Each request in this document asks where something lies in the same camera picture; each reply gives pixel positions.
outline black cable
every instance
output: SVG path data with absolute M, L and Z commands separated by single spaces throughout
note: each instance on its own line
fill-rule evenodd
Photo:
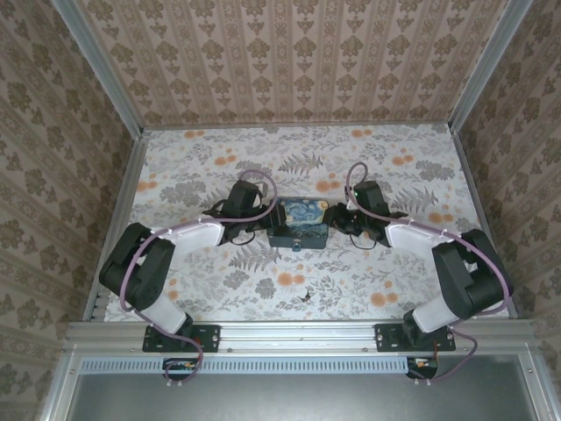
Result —
M 349 238 L 351 239 L 351 243 L 358 248 L 358 250 L 372 250 L 373 248 L 376 247 L 376 245 L 378 244 L 378 241 L 374 241 L 374 245 L 370 248 L 367 247 L 361 247 L 361 246 L 357 246 L 354 242 L 354 239 L 352 239 L 352 234 L 349 234 Z
M 248 245 L 249 243 L 251 243 L 251 242 L 254 241 L 254 240 L 255 240 L 255 232 L 253 232 L 253 236 L 252 236 L 250 239 L 248 239 L 246 242 L 244 242 L 244 243 L 239 243 L 239 244 L 238 244 L 238 243 L 234 243 L 234 240 L 233 240 L 233 239 L 231 239 L 230 242 L 231 242 L 234 246 L 246 246 L 246 245 Z

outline small box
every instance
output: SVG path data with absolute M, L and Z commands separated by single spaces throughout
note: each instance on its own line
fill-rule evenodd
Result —
M 321 199 L 279 197 L 287 220 L 283 226 L 269 228 L 266 235 L 271 247 L 323 249 L 329 236 L 329 225 L 324 222 L 329 204 Z

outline floral tabletop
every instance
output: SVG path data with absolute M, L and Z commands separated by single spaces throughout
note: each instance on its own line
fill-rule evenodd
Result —
M 130 222 L 165 227 L 226 198 L 238 174 L 270 174 L 281 196 L 343 201 L 356 161 L 391 211 L 465 232 L 476 212 L 446 125 L 311 126 L 145 132 L 149 139 Z M 359 181 L 360 169 L 353 176 Z M 262 181 L 249 178 L 250 181 Z M 238 238 L 243 242 L 245 237 Z M 357 246 L 370 246 L 357 239 Z M 323 250 L 271 248 L 265 233 L 173 260 L 165 293 L 195 320 L 400 318 L 436 296 L 434 263 L 330 229 Z M 131 319 L 111 296 L 105 320 Z

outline metal grille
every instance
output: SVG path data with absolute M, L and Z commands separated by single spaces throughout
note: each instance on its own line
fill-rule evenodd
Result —
M 92 357 L 82 360 L 81 375 L 162 374 L 162 357 Z M 201 374 L 317 375 L 407 373 L 406 357 L 255 358 L 209 356 Z M 184 373 L 170 370 L 170 374 Z

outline wall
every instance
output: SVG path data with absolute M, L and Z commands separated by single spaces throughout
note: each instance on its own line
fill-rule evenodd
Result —
M 79 0 L 144 125 L 445 121 L 505 0 Z
M 515 302 L 561 384 L 561 2 L 534 1 L 460 132 Z
M 130 148 L 49 1 L 0 2 L 0 419 L 38 414 Z

